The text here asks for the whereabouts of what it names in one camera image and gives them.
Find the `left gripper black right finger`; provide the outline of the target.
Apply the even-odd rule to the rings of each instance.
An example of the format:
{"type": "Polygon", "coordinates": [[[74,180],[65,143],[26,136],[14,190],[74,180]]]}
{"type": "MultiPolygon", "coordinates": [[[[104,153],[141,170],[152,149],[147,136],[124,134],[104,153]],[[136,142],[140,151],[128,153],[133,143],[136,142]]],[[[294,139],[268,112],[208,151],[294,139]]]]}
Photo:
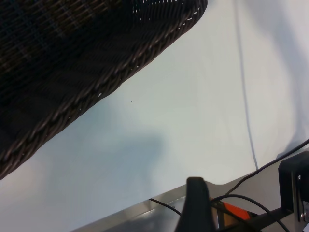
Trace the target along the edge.
{"type": "Polygon", "coordinates": [[[198,178],[198,209],[197,209],[197,224],[199,232],[214,232],[216,230],[211,204],[209,200],[209,191],[206,182],[203,178],[198,178]]]}

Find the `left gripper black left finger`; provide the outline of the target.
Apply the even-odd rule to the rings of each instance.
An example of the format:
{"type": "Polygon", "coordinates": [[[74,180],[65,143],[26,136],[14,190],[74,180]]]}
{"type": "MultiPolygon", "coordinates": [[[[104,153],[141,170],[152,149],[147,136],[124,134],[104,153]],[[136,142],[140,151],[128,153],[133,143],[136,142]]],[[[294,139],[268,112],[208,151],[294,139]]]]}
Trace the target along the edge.
{"type": "Polygon", "coordinates": [[[189,177],[186,181],[186,198],[176,232],[192,232],[194,229],[194,181],[194,177],[189,177]]]}

